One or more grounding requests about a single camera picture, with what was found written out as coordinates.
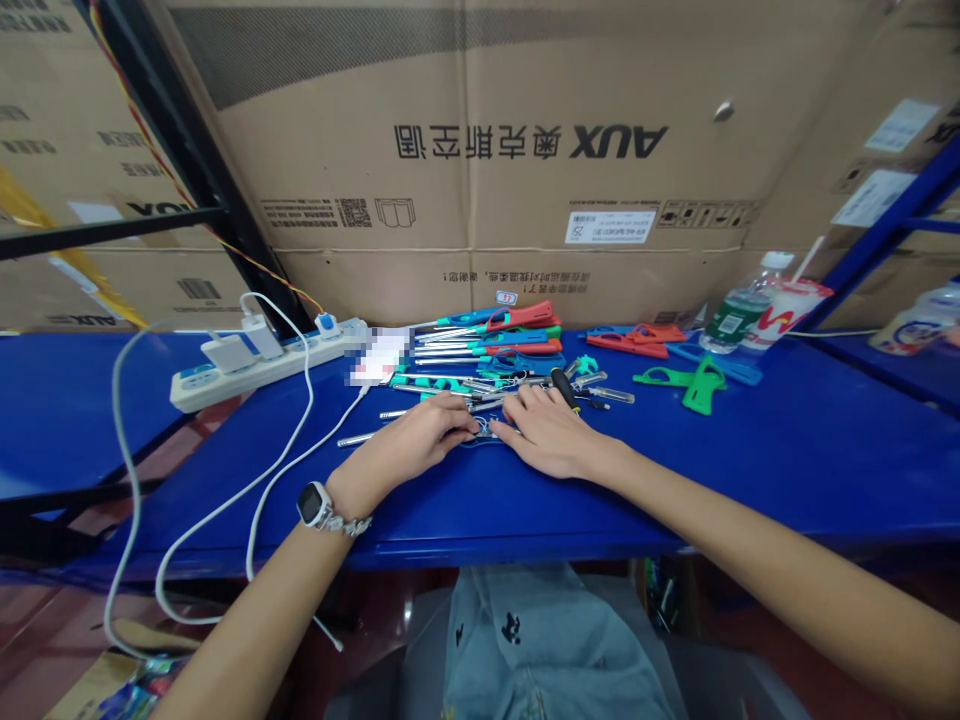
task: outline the smartwatch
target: smartwatch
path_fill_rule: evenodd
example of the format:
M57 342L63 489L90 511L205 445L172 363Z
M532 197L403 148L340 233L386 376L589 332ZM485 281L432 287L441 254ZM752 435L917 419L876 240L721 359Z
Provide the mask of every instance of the smartwatch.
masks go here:
M343 532L350 537L360 535L373 522L372 515L365 520L350 521L337 515L327 489L318 482L308 483L303 489L300 499L297 500L297 510L300 511L300 518L307 527Z

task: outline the left hand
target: left hand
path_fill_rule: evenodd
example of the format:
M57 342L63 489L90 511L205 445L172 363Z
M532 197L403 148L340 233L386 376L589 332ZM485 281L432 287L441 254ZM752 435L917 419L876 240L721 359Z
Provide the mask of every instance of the left hand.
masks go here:
M348 520L368 517L391 490L422 475L480 432L462 397L440 393L380 430L330 475L327 491Z

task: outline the barcode label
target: barcode label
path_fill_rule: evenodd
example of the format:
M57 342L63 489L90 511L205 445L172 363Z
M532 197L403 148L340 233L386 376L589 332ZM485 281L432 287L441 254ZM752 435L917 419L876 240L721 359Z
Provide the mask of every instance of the barcode label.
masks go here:
M567 223L567 245L640 244L657 217L656 210L640 212L570 213Z
M183 278L177 280L177 285L191 300L220 300L221 295L209 280L199 278Z
M337 210L340 211L340 221L344 227L373 227L370 213L367 212L367 201L363 198L340 198L337 200Z
M939 105L904 100L880 124L864 147L884 152L903 152L938 112Z
M720 327L718 329L722 333L731 333L731 332L734 332L738 327L740 327L740 323L742 322L743 322L743 318L738 318L734 315L727 315L727 317L724 318L723 322L720 323Z
M916 177L896 170L874 171L833 217L833 224L872 227Z

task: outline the white charging cable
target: white charging cable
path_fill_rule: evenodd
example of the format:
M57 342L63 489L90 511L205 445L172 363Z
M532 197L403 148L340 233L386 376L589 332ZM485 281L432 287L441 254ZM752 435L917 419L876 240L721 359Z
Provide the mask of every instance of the white charging cable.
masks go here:
M177 622L183 623L184 625L215 625L216 623L222 620L222 616L219 617L208 617L208 618L188 618L184 615L178 613L173 606L170 604L170 601L167 599L166 591L163 587L164 577L167 574L167 568L170 566L170 561L173 559L174 554L177 550L180 549L180 546L183 545L187 540L189 540L194 533L197 532L200 528L206 525L208 522L217 517L220 513L226 510L228 507L233 505L237 500L242 498L248 492L253 490L257 485L263 482L267 476L270 475L274 470L277 469L277 466L280 465L287 457L290 452L290 448L293 447L293 443L296 441L297 437L300 435L300 430L303 429L304 423L307 421L307 417L310 415L310 410L313 408L313 385L310 382L310 343L307 341L307 338L299 328L293 324L293 321L288 318L280 308L278 308L270 298L261 295L260 293L244 293L240 296L240 306L243 308L245 313L249 313L249 310L246 307L245 300L248 297L258 297L268 305L270 305L280 317L286 321L293 331L297 334L297 337L300 338L300 342L303 343L303 377L307 383L307 407L303 411L303 415L300 417L300 422L297 423L297 427L294 428L293 434L290 436L290 439L287 441L286 446L283 448L283 452L280 453L273 464L268 467L259 477L253 480L245 488L240 490L236 495L228 499L220 507L216 508L212 512L208 513L204 518L199 520L193 527L187 530L183 535L177 538L176 542L173 543L164 554L163 559L160 561L160 567L157 569L157 577L154 583L154 596L157 598L157 603L160 607L163 608L163 611L167 614L168 617L176 620Z
M198 523L196 523L192 528L190 528L189 530L187 530L186 533L184 533L184 534L181 535L179 538L177 538L177 541L176 541L173 545L170 546L170 548L167 550L166 554L163 556L163 559L161 560L161 563L160 563L160 567L159 567L159 569L157 570L157 578L156 578L156 583L155 583L155 587L154 587L155 595L156 595L156 598L157 598L157 602L160 604L160 606L163 608L164 612L166 612L169 617L173 618L174 620L177 620L178 622L182 622L182 623L189 624L189 625L210 625L210 624L214 624L214 623L219 622L222 618L221 618L221 617L214 617L214 618L187 618L187 617L184 617L184 616L182 616L182 615L179 615L179 614L173 609L173 607L170 605L169 601L168 601L167 598L166 598L166 594L165 594L165 592L164 592L163 579L164 579L164 576L166 575L167 568L169 567L170 562L171 562L171 560L173 559L174 553L176 553L177 549L179 549L179 547L180 547L184 542L186 542L187 539L189 539L197 530L199 530L201 527L203 527L204 525L206 525L206 524L207 524L210 520L212 520L213 518L217 517L221 512L223 512L225 509L227 509L228 507L230 507L230 505L232 505L235 501L237 501L238 499L240 499L241 497L243 497L247 492L249 492L250 490L252 490L256 485L258 485L260 482L262 482L264 478L266 478L270 473L272 473L272 472L277 468L277 466L278 466L281 462L283 462L283 460L284 460L284 459L287 457L287 455L290 453L290 449L291 449L291 447L293 446L293 443L296 441L298 435L300 434L300 430L303 428L304 422L306 421L307 416L310 414L310 410L311 410L311 408L313 407L313 401L314 401L313 385L310 383L310 375L309 375L309 370L310 370L310 364L309 364L309 363L310 363L310 343L309 343L309 341L308 341L307 338L297 329L296 325L293 324L293 322L290 320L290 318L288 318L288 317L280 310L280 308L278 308L278 307L273 303L273 301L270 300L270 298L268 298L268 297L266 297L266 296L264 296L264 295L261 295L260 293L252 293L252 292L251 292L251 293L244 293L243 295L240 296L240 306L241 306L241 308L243 309L243 311L244 311L244 313L245 313L246 315L249 316L249 315L252 314L251 311L250 311L250 309L247 307L247 303L246 303L247 299L248 299L248 298L251 298L251 297L257 297L257 298L259 298L260 300L266 302L268 305L270 305L270 307L272 307L272 308L277 312L277 314L280 315L280 317L282 317L282 318L284 319L284 321L286 321L287 324L290 325L291 328L293 328L294 332L297 333L297 336L300 338L300 341L303 343L303 346L304 346L304 370L303 370L303 372L304 372L304 377L306 378L306 381L307 381L307 392L308 392L308 395L309 395L309 401L308 401L308 403L307 403L306 409L304 410L303 416L300 418L300 422L297 424L296 429L293 431L293 435L291 435L290 440L287 442L287 445L286 445L286 447L283 449L283 452L280 454L280 457L278 457L278 458L276 459L276 461L275 461L262 475L260 475L260 477L258 477L256 480L254 480L253 482L251 482L249 485L247 485L245 488L243 488L239 493L237 493L236 495L234 495L232 498L230 498L229 500L227 500L227 502L225 502L223 505L221 505L220 507L218 507L217 509L215 509L213 512L211 512L210 514L208 514L205 518L201 519L201 520L200 520ZM253 581L253 578L254 578L254 576L255 576L255 572L254 572L254 568L253 568L253 553L254 553L254 550L255 550L255 548L256 548L257 526L259 525L260 515L263 513L263 509L264 509L264 507L265 507L266 504L267 504L267 499L268 499L268 497L269 497L269 495L270 495L270 491L273 489L273 486L276 485L277 481L287 472L287 470L289 470L290 468L292 468L294 465L296 465L298 462L300 462L300 461L303 460L304 458L308 457L308 456L309 456L311 453L313 453L317 448L319 448L319 447L320 447L321 445L323 445L327 440L329 440L329 439L342 427L342 425L343 425L343 423L346 421L347 417L350 415L350 413L353 411L353 409L357 406L357 404L360 402L360 400L362 400L363 397L367 394L367 392L369 391L369 389L370 389L369 386L364 386L364 387L362 387L362 388L360 389L360 393L357 395L356 400L354 400L353 403L347 408L346 412L344 412L343 416L341 416L340 420L337 422L337 424L334 426L334 428L333 428L329 433L327 433L327 435L325 435L319 442L315 443L309 450L307 450L306 452L302 453L302 454L301 454L299 457L297 457L295 460L293 460L292 462L290 462L290 463L288 463L286 466L284 466L284 467L280 470L280 472L278 472L277 475L270 481L270 483L267 485L267 487L264 488L263 493L260 495L260 502L257 504L257 509L256 509L256 512L254 513L253 520L251 521L251 524L250 524L250 533L249 533L248 538L247 538L247 552L246 552L245 570L246 570L246 576L247 576L247 580L248 580L248 581L251 581L251 582L252 582L252 581ZM337 649L337 651L338 651L338 652L342 652L342 651L343 651L343 643L341 643L339 640L337 640L337 639L330 633L330 631L326 628L326 626L324 626L324 624L323 624L322 622L320 622L320 620L319 620L317 617L314 617L313 620L314 620L314 622L317 624L317 626L323 631L323 633L330 639L330 642L333 643L333 645L334 645L334 647Z
M309 457L309 456L313 453L314 450L316 450L317 448L319 448L319 447L320 447L321 445L323 445L327 440L329 440L331 437L333 437L333 435L334 435L334 434L340 429L340 427L343 425L344 421L347 419L347 416L350 415L350 413L351 413L351 412L353 411L353 409L357 406L357 404L358 404L361 400L363 400L364 395L366 395L369 391L370 391L370 386L369 386L369 385L364 385L363 387L361 387L361 388L360 388L360 392L357 394L356 400L354 400L354 401L350 404L350 407L347 408L346 412L343 413L343 415L342 415L341 418L340 418L340 421L339 421L336 425L334 425L333 430L331 430L331 431L328 432L326 435L324 435L323 438L321 438L321 439L320 439L316 444L314 444L309 450L307 450L306 452L302 453L299 457L294 458L294 459L291 460L289 463L287 463L286 465L284 465L284 466L280 469L280 472L278 472L276 475L274 475L273 479L272 479L272 480L267 484L267 486L263 489L263 494L260 495L260 502L257 503L257 510L256 510L256 512L254 512L254 514L253 514L253 520L250 522L250 535L249 535L248 538L247 538L247 557L246 557L247 580L250 580L250 581L252 582L252 581L253 581L253 578L254 578L254 575L256 574L255 571L254 571L254 569L253 569L253 551L254 551L254 549L256 548L256 545L257 545L257 526L260 524L260 515L263 513L263 508L264 508L264 507L266 506L266 504L267 504L267 498L268 498L269 495L270 495L270 491L273 490L273 486L276 485L276 484L277 484L277 481L286 474L287 470L289 470L290 468L292 468L294 465L296 465L298 462L300 462L300 461L303 460L304 458ZM326 627L322 622L320 622L319 618L317 618L316 616L314 616L313 621L317 624L317 627L319 627L319 628L323 631L323 634L326 635L326 636L330 639L330 642L333 643L333 646L337 649L337 652L343 652L343 643L340 642L339 640L337 640L337 638L335 638L335 637L330 633L330 631L327 629L327 627Z
M130 496L133 499L133 517L130 521L130 535L127 537L127 544L123 548L120 562L117 563L117 571L113 575L113 582L110 583L110 590L107 592L107 602L103 606L103 631L111 643L121 648L128 655L132 655L140 660L153 660L157 656L150 655L128 645L113 629L113 605L117 599L117 592L120 589L120 580L123 578L123 571L127 569L127 561L130 559L130 553L133 552L133 544L137 539L137 531L140 529L141 505L143 503L140 493L140 478L137 476L137 468L134 465L133 455L130 452L130 444L127 442L127 432L123 428L123 415L120 409L120 369L123 367L123 361L140 338L168 322L170 322L170 318L158 320L143 328L127 341L127 344L123 346L120 354L117 355L117 359L113 361L113 375L110 384L113 425L117 431L117 442L120 445L123 464L126 466L127 473L130 476Z

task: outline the plastic water bottle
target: plastic water bottle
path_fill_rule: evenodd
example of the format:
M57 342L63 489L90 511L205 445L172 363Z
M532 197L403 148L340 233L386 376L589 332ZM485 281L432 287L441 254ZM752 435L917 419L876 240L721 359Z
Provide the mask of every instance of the plastic water bottle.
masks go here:
M710 352L726 355L737 349L747 331L770 307L773 291L782 282L780 272L793 262L792 253L768 252L760 267L723 299L713 320L700 334L700 345Z
M909 310L870 337L870 346L891 355L916 355L960 318L960 275L917 298Z

